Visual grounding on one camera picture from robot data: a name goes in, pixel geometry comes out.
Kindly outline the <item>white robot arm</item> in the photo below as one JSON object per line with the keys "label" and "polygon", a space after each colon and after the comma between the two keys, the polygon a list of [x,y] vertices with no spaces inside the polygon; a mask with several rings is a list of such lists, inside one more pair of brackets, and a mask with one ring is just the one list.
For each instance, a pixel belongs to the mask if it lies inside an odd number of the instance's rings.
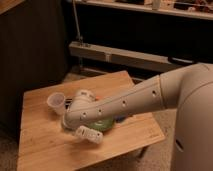
{"label": "white robot arm", "polygon": [[213,64],[162,73],[98,101],[91,92],[80,90],[62,125],[74,131],[113,116],[165,109],[176,110],[171,171],[213,171]]}

